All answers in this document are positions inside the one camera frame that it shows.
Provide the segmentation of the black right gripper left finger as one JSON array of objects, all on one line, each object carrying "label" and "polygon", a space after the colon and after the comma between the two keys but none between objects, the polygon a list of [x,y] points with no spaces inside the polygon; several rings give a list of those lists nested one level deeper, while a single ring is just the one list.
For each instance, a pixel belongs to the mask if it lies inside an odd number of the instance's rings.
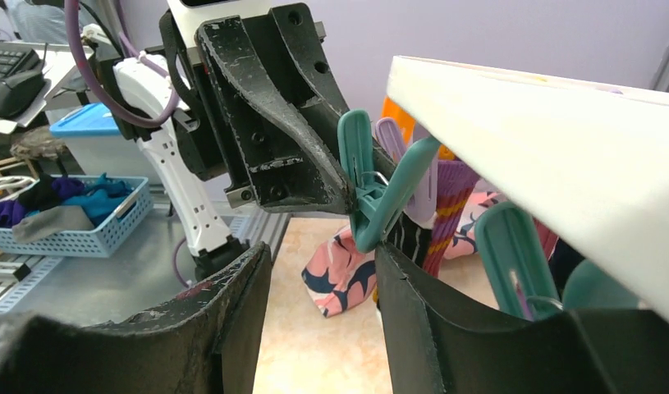
[{"label": "black right gripper left finger", "polygon": [[271,273],[261,242],[119,323],[1,315],[0,393],[250,393]]}]

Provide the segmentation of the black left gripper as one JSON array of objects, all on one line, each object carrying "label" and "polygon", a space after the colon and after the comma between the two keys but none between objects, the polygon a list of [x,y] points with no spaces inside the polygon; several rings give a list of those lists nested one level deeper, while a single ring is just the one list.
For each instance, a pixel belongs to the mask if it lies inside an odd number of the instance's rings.
[{"label": "black left gripper", "polygon": [[172,2],[174,41],[236,186],[270,213],[346,214],[349,110],[302,2]]}]

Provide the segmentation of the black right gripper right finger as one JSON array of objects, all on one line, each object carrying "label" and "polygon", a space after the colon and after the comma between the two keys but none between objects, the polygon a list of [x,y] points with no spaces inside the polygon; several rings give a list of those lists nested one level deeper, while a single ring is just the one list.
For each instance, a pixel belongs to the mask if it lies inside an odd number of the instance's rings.
[{"label": "black right gripper right finger", "polygon": [[645,309],[530,322],[429,276],[394,245],[375,254],[396,393],[669,393],[669,324]]}]

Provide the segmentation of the lilac clothespin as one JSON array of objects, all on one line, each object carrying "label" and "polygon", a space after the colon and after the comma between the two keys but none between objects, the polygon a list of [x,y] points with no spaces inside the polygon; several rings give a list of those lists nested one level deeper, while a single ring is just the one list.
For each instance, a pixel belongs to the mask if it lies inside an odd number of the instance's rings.
[{"label": "lilac clothespin", "polygon": [[430,142],[425,140],[430,133],[422,126],[416,126],[410,144],[407,144],[397,122],[384,117],[377,121],[373,136],[396,163],[402,162],[402,174],[410,176],[409,182],[414,189],[410,190],[406,204],[407,216],[422,227],[430,228],[438,197],[438,154],[429,155]]}]

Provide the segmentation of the maroon purple striped sock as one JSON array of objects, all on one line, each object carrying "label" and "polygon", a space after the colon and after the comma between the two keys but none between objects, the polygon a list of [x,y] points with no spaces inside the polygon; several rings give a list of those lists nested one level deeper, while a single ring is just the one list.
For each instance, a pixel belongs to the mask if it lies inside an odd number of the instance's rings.
[{"label": "maroon purple striped sock", "polygon": [[442,257],[478,180],[479,175],[462,161],[438,162],[437,215],[423,265],[423,270],[432,277],[438,276]]}]

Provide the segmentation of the white plastic sock hanger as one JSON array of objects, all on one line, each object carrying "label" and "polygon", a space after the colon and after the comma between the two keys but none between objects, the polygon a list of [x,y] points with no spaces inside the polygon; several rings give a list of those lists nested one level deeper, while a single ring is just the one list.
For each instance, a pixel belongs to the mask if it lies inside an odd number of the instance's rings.
[{"label": "white plastic sock hanger", "polygon": [[387,96],[669,322],[669,93],[396,56]]}]

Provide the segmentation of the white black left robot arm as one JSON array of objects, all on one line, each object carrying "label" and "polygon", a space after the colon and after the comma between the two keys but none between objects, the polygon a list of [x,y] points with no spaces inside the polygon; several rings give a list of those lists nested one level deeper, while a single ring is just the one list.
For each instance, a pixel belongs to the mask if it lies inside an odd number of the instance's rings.
[{"label": "white black left robot arm", "polygon": [[216,176],[269,213],[359,208],[337,138],[348,105],[305,3],[171,1],[158,29],[162,52],[109,62],[103,96],[169,194],[198,279],[245,251],[209,208]]}]

